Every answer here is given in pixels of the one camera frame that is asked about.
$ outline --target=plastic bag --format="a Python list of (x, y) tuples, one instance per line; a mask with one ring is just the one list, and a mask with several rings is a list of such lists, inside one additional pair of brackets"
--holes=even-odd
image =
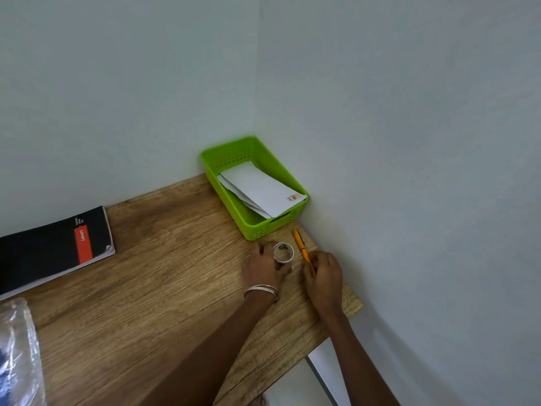
[(0, 406), (43, 406), (36, 328), (26, 300), (0, 305)]

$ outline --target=orange pen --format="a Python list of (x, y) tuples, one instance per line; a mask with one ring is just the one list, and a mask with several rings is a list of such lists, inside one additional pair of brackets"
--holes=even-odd
[(312, 278), (315, 278), (314, 265), (312, 265), (312, 262), (310, 262), (310, 257), (308, 257), (308, 251), (306, 250), (304, 241), (301, 238), (301, 234), (297, 230), (293, 230), (292, 233), (295, 241), (297, 242), (297, 246), (301, 250), (302, 257), (305, 259), (305, 261), (308, 262), (308, 265), (310, 265), (310, 272), (312, 273)]

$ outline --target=notebook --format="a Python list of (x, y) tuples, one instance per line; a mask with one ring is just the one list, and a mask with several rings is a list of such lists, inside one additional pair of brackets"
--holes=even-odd
[(306, 195), (265, 174), (251, 161), (223, 171), (218, 179), (248, 208), (267, 219), (279, 217), (306, 199)]
[(0, 300), (115, 253), (104, 207), (0, 238)]

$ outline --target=tape roll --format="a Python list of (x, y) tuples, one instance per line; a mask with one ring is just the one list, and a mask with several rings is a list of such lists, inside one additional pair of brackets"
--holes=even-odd
[(293, 247), (286, 242), (280, 242), (274, 245), (274, 260), (280, 264), (287, 264), (293, 260), (295, 254)]

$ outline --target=wood grain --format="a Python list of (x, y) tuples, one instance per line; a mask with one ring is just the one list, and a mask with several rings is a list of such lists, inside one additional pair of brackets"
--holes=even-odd
[[(137, 404), (242, 301), (250, 243), (204, 175), (107, 212), (113, 257), (21, 294), (51, 405)], [(293, 245), (294, 271), (227, 375), (220, 406), (247, 404), (326, 338), (302, 285), (293, 228), (316, 249), (296, 222), (262, 239)], [(342, 306), (348, 316), (362, 308), (347, 285)]]

